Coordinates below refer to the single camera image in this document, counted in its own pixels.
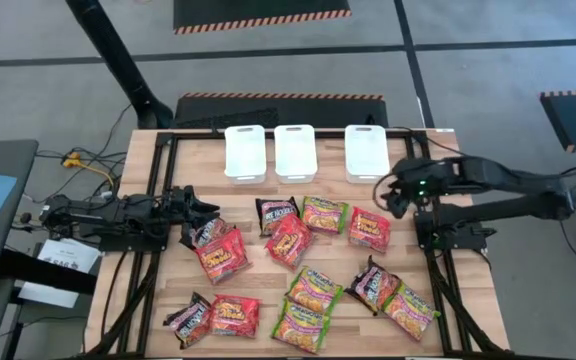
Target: white container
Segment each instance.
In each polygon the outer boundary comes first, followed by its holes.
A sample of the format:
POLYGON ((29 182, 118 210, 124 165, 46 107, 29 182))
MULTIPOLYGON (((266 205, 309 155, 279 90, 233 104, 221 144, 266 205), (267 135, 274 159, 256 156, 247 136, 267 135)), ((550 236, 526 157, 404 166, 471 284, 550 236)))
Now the white container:
POLYGON ((378 125, 348 125, 345 135, 346 180, 373 184, 390 171, 386 130, 378 125))
POLYGON ((310 125, 275 128, 275 172, 284 184, 309 183, 317 173, 315 129, 310 125))
POLYGON ((231 183, 258 184, 266 179, 266 134, 259 125, 226 129, 226 170, 231 183))

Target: yellow cable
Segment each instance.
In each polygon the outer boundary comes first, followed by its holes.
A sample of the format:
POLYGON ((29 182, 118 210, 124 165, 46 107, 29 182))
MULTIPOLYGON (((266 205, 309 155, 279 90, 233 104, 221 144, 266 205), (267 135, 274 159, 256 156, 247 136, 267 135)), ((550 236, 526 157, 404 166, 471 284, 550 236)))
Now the yellow cable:
POLYGON ((78 152, 73 151, 73 152, 68 154, 68 157, 62 161, 61 165, 63 167, 66 167, 66 168, 71 168, 73 166, 77 166, 77 167, 81 167, 84 169, 88 169, 92 172, 96 172, 97 174, 101 174, 101 175, 105 176, 106 179, 108 179, 108 181, 110 182, 110 188, 111 189, 115 187, 115 183, 112 181, 112 178, 110 177, 110 175, 108 173, 105 173, 101 170, 97 170, 97 169, 90 167, 88 165, 85 165, 84 163, 81 162, 81 160, 79 160, 80 158, 81 158, 81 155, 78 152))
POLYGON ((110 177, 110 175, 108 175, 108 173, 105 173, 101 170, 97 170, 97 169, 90 167, 88 165, 82 164, 81 162, 79 162, 78 164, 75 164, 75 166, 79 166, 79 167, 82 167, 84 169, 88 169, 90 171, 96 172, 97 174, 101 174, 101 175, 105 176, 106 179, 108 179, 108 181, 110 182, 110 188, 112 189, 115 187, 115 183, 112 181, 112 178, 110 177))

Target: white paper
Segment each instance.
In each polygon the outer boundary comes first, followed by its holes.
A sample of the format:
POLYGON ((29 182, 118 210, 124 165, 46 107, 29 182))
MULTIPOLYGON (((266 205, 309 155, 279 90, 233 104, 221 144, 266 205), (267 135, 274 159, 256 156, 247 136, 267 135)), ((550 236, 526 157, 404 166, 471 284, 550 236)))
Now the white paper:
MULTIPOLYGON (((63 267, 69 267, 88 273, 99 257, 99 250, 84 245, 73 239, 61 241, 46 240, 39 252, 39 259, 63 267)), ((72 308, 75 306, 79 294, 56 289, 51 286, 25 283, 19 292, 19 297, 46 304, 72 308)))

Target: gray floor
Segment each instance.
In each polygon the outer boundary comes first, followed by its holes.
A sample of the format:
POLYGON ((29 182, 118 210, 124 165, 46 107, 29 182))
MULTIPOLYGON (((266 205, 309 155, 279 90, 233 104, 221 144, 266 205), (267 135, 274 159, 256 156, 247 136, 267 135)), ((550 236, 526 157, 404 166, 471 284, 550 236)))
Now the gray floor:
MULTIPOLYGON (((102 0, 134 54, 401 44, 393 2, 350 0, 348 19, 175 36, 170 0, 102 0)), ((405 0, 415 43, 576 39, 576 1, 405 0)), ((0 60, 96 56, 62 1, 0 0, 0 60)), ((576 165, 541 109, 540 91, 576 89, 576 47, 419 53, 437 127, 455 128, 462 150, 509 167, 555 172, 576 165)), ((404 53, 312 55, 140 63, 162 101, 191 91, 384 94, 392 125, 420 127, 421 116, 404 53)), ((0 139, 34 138, 40 148, 99 149, 127 104, 104 65, 0 68, 0 139)), ((128 112, 110 145, 126 149, 135 116, 128 112)), ((26 192, 52 193, 71 174, 38 159, 26 192)), ((100 182, 76 178, 64 193, 85 197, 100 182)), ((502 198, 487 194, 477 202, 502 198)), ((23 200, 21 211, 38 206, 23 200)), ((557 223, 495 222, 490 241, 497 294, 513 350, 576 358, 576 258, 557 223)), ((566 222, 576 246, 576 216, 566 222)), ((42 235, 11 234, 30 249, 42 235)), ((68 315, 87 314, 89 299, 68 315)), ((60 311, 45 306, 24 316, 60 311)), ((69 356, 82 322, 36 325, 24 332, 18 358, 69 356)))

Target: black metal frame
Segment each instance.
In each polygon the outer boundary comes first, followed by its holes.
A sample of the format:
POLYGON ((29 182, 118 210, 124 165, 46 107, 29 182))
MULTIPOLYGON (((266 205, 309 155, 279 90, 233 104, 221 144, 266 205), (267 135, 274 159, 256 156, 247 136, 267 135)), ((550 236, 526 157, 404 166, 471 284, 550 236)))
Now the black metal frame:
MULTIPOLYGON (((426 131, 424 130, 387 130, 386 137, 388 139, 402 139, 406 148, 406 156, 409 158, 415 157, 415 146, 413 141, 416 141, 421 150, 421 156, 425 158, 430 158, 430 148, 428 146, 428 141, 426 131)), ((343 139, 343 130, 318 130, 315 132, 316 139, 343 139)), ((163 153, 163 147, 168 144, 170 150, 168 152, 168 159, 166 163, 166 171, 163 181, 162 192, 169 190, 172 187, 172 178, 175 170, 175 163, 178 156, 179 141, 181 140, 219 140, 225 139, 225 133, 223 130, 213 129, 212 131, 207 130, 205 132, 189 132, 189 133, 172 133, 172 132, 160 132, 157 134, 155 151, 153 154, 153 161, 150 168, 150 177, 148 179, 148 194, 154 195, 155 185, 157 183, 159 167, 161 165, 161 157, 163 153)), ((266 139, 274 139, 274 133, 271 131, 266 131, 266 139)), ((439 204, 439 199, 432 199, 432 205, 436 206, 439 204)), ((433 300, 435 303, 435 308, 445 314, 444 297, 451 305, 453 310, 455 310, 455 318, 457 321, 457 328, 459 333, 459 340, 461 343, 460 350, 454 350, 452 347, 452 341, 450 337, 450 331, 448 329, 448 321, 446 316, 440 316, 437 318, 437 324, 439 327, 439 334, 441 339, 443 356, 445 357, 456 357, 462 359, 520 359, 520 360, 546 360, 553 359, 547 357, 530 356, 530 355, 515 355, 510 351, 503 350, 494 343, 492 343, 485 333, 479 329, 474 319, 468 314, 467 310, 463 307, 461 303, 461 294, 459 290, 459 283, 457 280, 457 273, 454 265, 454 259, 452 257, 452 251, 450 249, 445 249, 443 252, 444 265, 446 268, 446 277, 444 278, 439 270, 439 265, 437 264, 437 258, 432 251, 428 249, 422 249, 425 251, 428 274, 430 277, 431 288, 433 292, 433 300), (470 337, 477 341, 482 352, 472 351, 472 344, 470 337)), ((137 253, 135 255, 135 260, 131 268, 131 282, 128 288, 128 298, 135 293, 137 289, 137 283, 139 274, 141 273, 141 267, 143 264, 143 253, 137 253)), ((155 270, 155 277, 157 276, 157 271, 159 268, 160 253, 153 253, 150 259, 149 268, 155 270)), ((154 292, 156 286, 151 286, 148 288, 145 295, 144 306, 142 311, 142 317, 140 321, 139 337, 137 339, 137 348, 135 352, 127 352, 128 345, 128 332, 130 328, 130 319, 126 322, 123 328, 122 338, 120 339, 119 347, 117 348, 117 353, 107 356, 121 356, 130 355, 132 357, 144 357, 146 352, 146 345, 148 341, 148 333, 150 331, 150 324, 152 320, 152 303, 154 300, 154 292)), ((392 359, 404 359, 405 357, 390 357, 392 359)))
MULTIPOLYGON (((428 142, 424 141, 426 139, 426 132, 425 131, 407 131, 407 130, 388 130, 386 132, 386 137, 388 139, 402 139, 405 144, 406 148, 406 156, 407 157, 415 157, 415 148, 414 148, 414 140, 417 140, 419 146, 421 148, 421 156, 430 158, 430 149, 428 147, 428 142)), ((316 139, 343 139, 344 138, 344 131, 343 130, 319 130, 315 132, 316 139)), ((172 187, 172 177, 175 170, 175 163, 178 156, 178 144, 181 140, 215 140, 215 139, 225 139, 225 135, 223 131, 215 130, 212 131, 205 131, 205 132, 192 132, 192 133, 169 133, 169 132, 160 132, 157 134, 157 139, 155 142, 155 151, 153 154, 152 165, 150 168, 150 177, 148 179, 148 188, 147 193, 148 195, 154 195, 155 185, 157 183, 159 167, 161 165, 161 157, 163 153, 163 147, 166 144, 169 144, 170 150, 168 152, 168 160, 166 164, 166 171, 164 175, 164 182, 162 191, 166 191, 172 187)), ((266 132, 266 139, 274 139, 273 132, 266 132)), ((135 258, 133 261, 133 265, 131 268, 131 275, 130 275, 130 283, 128 288, 127 298, 129 299, 137 289, 139 274, 141 273, 142 264, 143 264, 143 253, 136 253, 135 258)), ((450 250, 446 250, 444 252, 444 264, 447 269, 448 275, 448 284, 450 285, 451 290, 454 292, 455 296, 458 299, 461 299, 461 295, 459 293, 459 284, 457 282, 457 275, 454 267, 454 261, 452 258, 452 253, 450 250)), ((157 269, 159 267, 159 260, 160 260, 160 253, 153 253, 150 259, 151 266, 154 265, 157 269)), ((430 272, 432 269, 432 262, 436 260, 432 256, 427 255, 427 265, 430 272)), ((445 313, 443 298, 440 289, 432 283, 432 276, 431 276, 431 284, 433 290, 433 298, 435 302, 435 306, 438 311, 445 313)), ((138 354, 145 355, 146 344, 148 341, 148 332, 150 330, 150 322, 151 322, 151 315, 152 315, 152 302, 154 299, 154 291, 155 287, 149 289, 148 293, 146 294, 144 307, 141 317, 141 323, 139 328, 139 337, 137 339, 137 350, 138 354)), ((448 354, 452 351, 452 345, 450 341, 450 333, 448 330, 448 322, 445 316, 439 317, 437 319, 439 325, 439 332, 441 337, 442 343, 442 350, 444 354, 448 354)), ((466 352, 470 352, 472 350, 470 344, 470 338, 468 333, 463 325, 463 323, 457 319, 458 329, 459 329, 459 338, 462 343, 462 350, 466 352)), ((128 345, 128 333, 130 330, 130 322, 128 322, 123 329, 123 333, 119 340, 119 346, 117 348, 118 353, 123 353, 127 351, 128 345)))

